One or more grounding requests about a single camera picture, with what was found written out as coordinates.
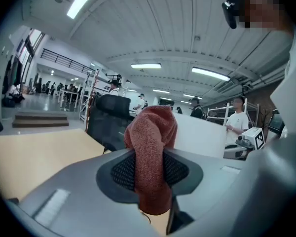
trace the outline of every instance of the stair step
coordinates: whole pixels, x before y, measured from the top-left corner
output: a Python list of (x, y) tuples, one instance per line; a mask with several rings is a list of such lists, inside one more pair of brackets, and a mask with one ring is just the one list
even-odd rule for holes
[(43, 119), (15, 119), (12, 123), (14, 128), (29, 128), (29, 127), (59, 127), (69, 126), (67, 120), (43, 120)]
[(65, 114), (51, 114), (51, 113), (17, 113), (15, 115), (17, 120), (67, 120)]

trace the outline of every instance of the red cloth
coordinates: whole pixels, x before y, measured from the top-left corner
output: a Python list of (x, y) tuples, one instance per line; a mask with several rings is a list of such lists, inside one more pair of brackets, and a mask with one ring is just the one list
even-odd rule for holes
[(125, 145), (135, 149), (135, 192), (139, 208), (160, 215), (171, 207), (171, 189), (164, 180), (163, 148), (173, 148), (178, 125), (169, 106), (149, 106), (125, 131)]

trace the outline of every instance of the headset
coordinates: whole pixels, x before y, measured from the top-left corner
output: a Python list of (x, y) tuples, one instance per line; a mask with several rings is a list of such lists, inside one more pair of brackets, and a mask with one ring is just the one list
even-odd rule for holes
[(241, 9), (244, 8), (243, 2), (244, 0), (227, 0), (226, 2), (222, 3), (223, 13), (231, 29), (237, 28), (237, 22), (239, 22), (239, 16), (243, 15), (243, 13), (241, 13)]

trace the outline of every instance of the white board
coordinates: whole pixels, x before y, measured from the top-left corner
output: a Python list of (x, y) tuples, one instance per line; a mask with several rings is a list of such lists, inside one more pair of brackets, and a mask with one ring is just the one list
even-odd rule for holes
[(226, 128), (222, 125), (174, 114), (178, 132), (174, 148), (203, 156), (223, 158)]

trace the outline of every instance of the metal railing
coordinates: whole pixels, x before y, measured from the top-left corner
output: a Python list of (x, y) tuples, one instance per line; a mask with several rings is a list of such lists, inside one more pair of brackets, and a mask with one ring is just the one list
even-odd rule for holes
[(121, 75), (108, 75), (108, 74), (105, 74), (107, 76), (107, 78), (112, 81), (112, 80), (118, 80), (118, 82), (121, 81), (122, 79), (122, 76)]
[(77, 61), (69, 59), (68, 57), (65, 57), (61, 54), (55, 53), (55, 52), (50, 51), (45, 48), (44, 48), (43, 53), (41, 54), (40, 57), (43, 59), (52, 61), (54, 63), (63, 65), (67, 68), (74, 69), (74, 70), (79, 71), (84, 74), (87, 74), (88, 71), (95, 71), (94, 69), (87, 67), (81, 63), (78, 63)]

